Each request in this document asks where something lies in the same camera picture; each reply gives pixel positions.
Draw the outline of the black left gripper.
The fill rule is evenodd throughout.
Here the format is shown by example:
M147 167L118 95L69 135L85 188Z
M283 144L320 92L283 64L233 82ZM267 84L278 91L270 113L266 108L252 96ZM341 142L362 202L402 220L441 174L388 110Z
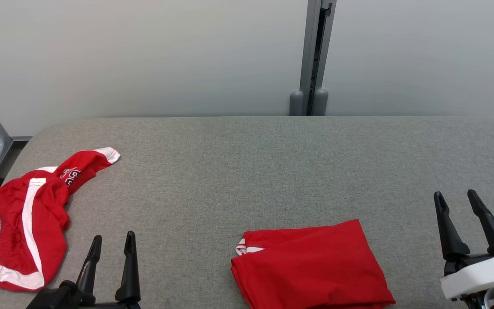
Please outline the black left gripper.
M96 266L100 259L102 236L96 235L91 243L76 284L64 281L57 289L42 289L26 307L27 309L139 309L141 290L136 235L128 231L124 255L125 264L121 285L116 290L114 303L93 303Z

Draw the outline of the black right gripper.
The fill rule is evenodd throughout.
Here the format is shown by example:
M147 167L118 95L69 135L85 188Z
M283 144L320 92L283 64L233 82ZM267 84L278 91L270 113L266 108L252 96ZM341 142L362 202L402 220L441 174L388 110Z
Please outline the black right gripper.
M468 199L473 213L478 217L482 225L488 243L488 254L469 255L468 245L461 240L450 219L449 206L443 194L437 191L434 193L434 205L437 214L441 250L445 260L444 276L456 273L467 266L494 258L494 215L492 215L475 190L468 190Z

